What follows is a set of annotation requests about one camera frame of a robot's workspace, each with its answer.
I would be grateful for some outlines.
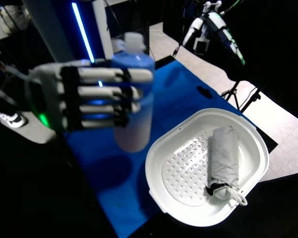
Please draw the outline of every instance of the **white bottle cap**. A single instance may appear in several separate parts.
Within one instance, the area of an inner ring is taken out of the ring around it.
[[[126,32],[125,33],[125,47],[127,52],[144,51],[144,37],[140,33]]]

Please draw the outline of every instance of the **floor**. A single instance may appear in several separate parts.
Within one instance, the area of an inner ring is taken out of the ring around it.
[[[162,23],[150,28],[150,49],[153,53],[151,56],[154,56],[155,60],[171,55],[177,45],[177,42],[163,33]],[[219,94],[234,85],[223,70],[194,56],[184,48],[180,48],[176,59]],[[239,101],[243,102],[253,88],[249,82],[241,82],[237,89]],[[244,114],[279,144],[270,153],[269,169],[262,180],[298,173],[298,119],[264,94],[261,94],[261,98],[252,103]],[[28,125],[15,129],[16,132],[37,143],[45,143],[55,135],[32,113],[25,113],[25,116],[29,120]]]

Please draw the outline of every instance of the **white wrist strap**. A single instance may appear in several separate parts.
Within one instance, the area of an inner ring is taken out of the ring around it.
[[[222,189],[226,189],[231,194],[232,198],[236,202],[239,203],[239,205],[241,205],[243,207],[247,206],[248,203],[247,203],[246,198],[237,191],[236,187],[224,186],[224,187],[220,187],[218,189],[215,189],[214,192],[222,190]]]

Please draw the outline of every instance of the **bottle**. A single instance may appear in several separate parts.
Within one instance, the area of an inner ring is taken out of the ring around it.
[[[114,68],[144,68],[154,73],[154,60],[144,53],[144,38],[140,33],[125,33],[125,48],[122,52],[115,54],[112,58]],[[153,92],[152,84],[131,84],[141,88],[144,96],[138,101],[141,110],[129,116],[126,127],[115,127],[114,137],[118,146],[126,152],[139,152],[145,148],[150,139]]]

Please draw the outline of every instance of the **white tile floor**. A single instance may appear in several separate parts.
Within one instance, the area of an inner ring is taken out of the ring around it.
[[[177,45],[175,40],[163,33],[162,23],[150,28],[150,48],[156,60],[171,55]],[[223,70],[184,48],[180,48],[176,59],[219,94],[234,85]],[[246,81],[239,84],[237,96],[240,103],[253,88]],[[298,119],[264,94],[260,95],[261,100],[252,103],[244,114],[279,144],[270,154],[269,169],[262,181],[298,173]]]

